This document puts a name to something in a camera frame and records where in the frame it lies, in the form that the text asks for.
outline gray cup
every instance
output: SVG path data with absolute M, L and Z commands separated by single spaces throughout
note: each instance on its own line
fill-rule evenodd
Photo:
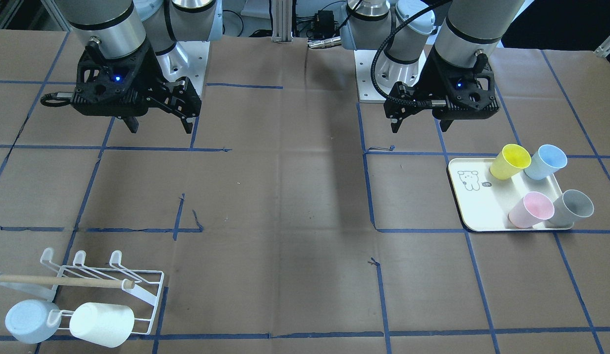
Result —
M 590 217 L 593 210 L 593 202 L 585 193 L 567 190 L 554 201 L 554 216 L 548 221 L 556 226 L 569 226 Z

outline blue cup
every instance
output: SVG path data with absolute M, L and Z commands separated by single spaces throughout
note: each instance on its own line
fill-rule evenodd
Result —
M 531 179 L 544 179 L 552 173 L 567 166 L 567 155 L 554 145 L 545 144 L 532 156 L 532 163 L 525 174 Z

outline white tray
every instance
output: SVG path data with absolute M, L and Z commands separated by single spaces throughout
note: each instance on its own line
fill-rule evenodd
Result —
M 472 231 L 568 230 L 549 221 L 519 229 L 508 220 L 508 213 L 529 191 L 539 191 L 551 200 L 563 193 L 554 175 L 536 181 L 520 172 L 501 181 L 491 175 L 494 159 L 458 158 L 449 162 L 449 177 L 462 221 Z

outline cup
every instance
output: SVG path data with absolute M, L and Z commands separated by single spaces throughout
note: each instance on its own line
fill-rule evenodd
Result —
M 554 216 L 550 223 L 556 226 L 569 226 L 593 215 L 593 202 L 579 190 L 567 190 L 554 201 Z
M 536 150 L 530 166 L 523 172 L 531 179 L 544 179 L 567 166 L 567 155 L 554 145 L 545 144 Z
M 130 307 L 87 302 L 80 305 L 69 321 L 69 331 L 76 338 L 114 348 L 128 339 L 134 327 Z
M 24 300 L 14 305 L 5 316 L 5 327 L 18 341 L 35 344 L 49 339 L 60 327 L 60 316 L 53 321 L 49 314 L 58 311 L 53 302 Z
M 528 192 L 508 213 L 508 219 L 519 229 L 527 229 L 554 216 L 554 204 L 547 195 Z
M 529 152 L 517 144 L 508 144 L 502 148 L 491 164 L 491 175 L 496 179 L 505 180 L 524 168 L 530 166 Z

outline white cup rack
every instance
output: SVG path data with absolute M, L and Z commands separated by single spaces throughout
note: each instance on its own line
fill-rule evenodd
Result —
M 47 247 L 40 256 L 40 264 L 48 267 L 55 272 L 56 278 L 45 276 L 28 275 L 4 275 L 0 273 L 0 285 L 17 291 L 44 298 L 48 302 L 53 302 L 58 285 L 76 285 L 85 287 L 108 287 L 121 289 L 124 292 L 148 303 L 152 306 L 152 316 L 150 318 L 135 318 L 135 321 L 148 322 L 147 331 L 132 332 L 132 334 L 150 334 L 156 309 L 163 294 L 163 280 L 165 273 L 159 270 L 138 270 L 128 269 L 121 265 L 121 251 L 114 251 L 110 255 L 110 267 L 90 267 L 85 264 L 87 253 L 78 251 L 73 258 L 72 265 L 57 265 L 52 262 L 54 249 Z M 120 273 L 119 277 L 110 273 Z M 158 276 L 157 281 L 149 281 L 143 276 L 154 274 Z M 52 285 L 51 289 L 41 284 Z M 48 321 L 53 323 L 61 317 L 70 317 L 73 311 L 59 310 L 51 311 Z

